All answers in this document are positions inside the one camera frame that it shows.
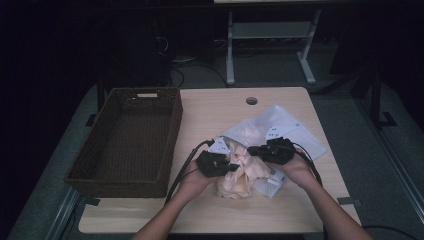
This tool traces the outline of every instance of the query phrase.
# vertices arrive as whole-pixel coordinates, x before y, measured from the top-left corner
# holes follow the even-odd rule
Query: light wood tabletop
[[[255,97],[256,105],[246,99]],[[277,104],[298,119],[327,149],[314,162],[324,188],[334,199],[349,197],[343,178],[318,116],[304,88],[231,88],[181,90],[184,108],[175,146],[169,185],[183,162],[200,142],[216,138],[237,123],[253,118]],[[274,198],[252,189],[245,199],[216,195],[215,184],[182,211],[172,233],[310,233],[322,232],[322,222],[308,196],[287,180]],[[100,199],[87,205],[79,223],[84,233],[132,233],[138,231],[163,206],[165,199]],[[352,204],[342,207],[359,222]]]

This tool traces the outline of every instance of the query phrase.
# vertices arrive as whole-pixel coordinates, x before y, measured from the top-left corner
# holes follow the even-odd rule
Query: gray floor
[[[236,85],[232,87],[302,86],[315,91],[340,77],[328,74],[336,44],[313,45],[308,59],[317,80],[314,86],[306,83],[297,62],[295,53],[301,45],[289,42],[280,44],[278,48],[256,49],[255,55],[250,57],[236,57]],[[190,57],[182,56],[180,60]],[[193,61],[175,66],[179,72],[172,71],[173,83],[181,83],[182,73],[183,89],[224,88],[224,60],[225,57],[221,54],[213,64]],[[423,222],[402,187],[379,136],[384,134],[387,137],[405,171],[416,184],[417,191],[424,195],[424,134],[403,109],[397,94],[385,85],[382,90],[382,111],[390,112],[398,126],[384,128],[381,132],[375,131],[369,123],[366,108],[363,108],[363,103],[367,105],[369,99],[358,101],[351,98],[349,91],[352,84],[353,82],[347,83],[326,96],[311,96],[311,99],[346,186],[355,200],[360,219],[363,225],[392,227],[422,238]],[[78,108],[10,239],[43,239],[51,230],[58,210],[61,209],[61,200],[68,191],[63,184],[63,176],[88,133],[89,128],[84,126],[85,122],[90,114],[96,112],[95,95],[93,87]],[[62,239],[128,239],[131,236],[80,233],[77,226],[83,205],[82,201],[71,215]],[[370,229],[369,232],[376,239],[410,239],[381,228]],[[249,239],[280,237],[254,236]],[[322,239],[322,234],[307,234],[304,237],[307,240]]]

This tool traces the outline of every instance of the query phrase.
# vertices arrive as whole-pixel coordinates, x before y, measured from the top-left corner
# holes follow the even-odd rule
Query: table hole
[[[249,105],[256,105],[258,103],[258,99],[254,97],[248,97],[246,98],[246,103]]]

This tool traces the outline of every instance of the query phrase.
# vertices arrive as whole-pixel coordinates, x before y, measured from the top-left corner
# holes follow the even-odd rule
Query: brown woven basket
[[[88,197],[165,197],[182,112],[178,88],[113,89],[65,182]]]

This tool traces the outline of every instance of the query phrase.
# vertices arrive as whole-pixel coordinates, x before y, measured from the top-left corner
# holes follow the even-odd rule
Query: cable
[[[175,71],[175,72],[177,72],[177,73],[179,73],[181,75],[181,77],[182,77],[181,83],[178,84],[178,86],[177,86],[177,87],[181,87],[183,85],[183,83],[184,83],[184,80],[185,80],[184,73],[182,73],[181,71],[179,71],[179,70],[177,70],[175,68],[171,68],[171,70],[172,71]],[[169,80],[170,80],[171,87],[174,86],[174,82],[172,81],[172,77],[171,76],[169,76]]]
[[[193,172],[195,172],[195,171],[197,171],[197,170],[199,170],[199,168],[196,168],[196,169],[194,169],[194,170],[192,170],[192,171],[190,171],[190,172],[186,173],[184,176],[182,176],[182,177],[181,177],[180,181],[181,181],[181,180],[183,180],[185,177],[187,177],[187,175],[189,175],[190,173],[193,173]]]
[[[411,239],[414,239],[414,240],[419,240],[418,238],[416,238],[416,237],[414,237],[414,236],[412,236],[411,234],[409,234],[409,233],[406,233],[406,232],[404,232],[404,231],[402,231],[402,230],[399,230],[399,229],[396,229],[396,228],[392,228],[392,227],[387,227],[387,226],[379,226],[379,225],[367,225],[367,226],[362,226],[364,229],[376,229],[376,228],[381,228],[381,229],[385,229],[385,230],[390,230],[390,231],[393,231],[393,232],[397,232],[397,233],[399,233],[399,234],[402,234],[402,235],[404,235],[404,236],[406,236],[406,237],[409,237],[409,238],[411,238]]]
[[[222,82],[224,83],[225,87],[228,88],[229,86],[227,85],[227,81],[224,79],[224,77],[221,75],[221,73],[216,70],[215,68],[208,66],[208,65],[203,65],[203,64],[193,64],[193,65],[184,65],[184,66],[178,66],[179,68],[182,67],[205,67],[205,68],[209,68],[211,70],[213,70],[214,72],[216,72],[218,74],[218,76],[221,78]]]
[[[300,157],[302,157],[308,163],[309,167],[312,170],[312,173],[315,175],[315,178],[317,179],[317,181],[319,182],[319,184],[321,186],[323,186],[322,185],[321,176],[319,175],[318,170],[315,167],[315,164],[314,164],[314,161],[311,158],[311,155],[309,155],[308,151],[306,151],[306,149],[304,147],[300,146],[299,144],[293,143],[293,145],[296,145],[296,146],[300,147],[303,150],[304,153],[300,153],[298,151],[295,151],[295,152],[297,153],[297,155],[299,155]]]
[[[190,164],[191,160],[193,159],[194,155],[196,155],[196,153],[199,150],[199,148],[201,146],[203,146],[204,144],[207,144],[208,146],[211,146],[214,142],[215,142],[214,140],[203,141],[199,145],[197,145],[196,148],[194,148],[191,151],[190,155],[187,157],[186,161],[184,162],[183,166],[181,167],[180,172],[178,173],[177,177],[175,178],[174,182],[172,183],[172,186],[171,186],[171,188],[168,191],[168,195],[166,196],[166,200],[165,200],[165,204],[164,205],[166,205],[169,202],[169,200],[171,200],[171,197],[172,197],[172,195],[174,193],[175,188],[180,183],[180,181],[185,176],[187,176],[187,174],[186,175],[183,175],[183,174],[184,174],[185,170],[187,169],[187,166]]]

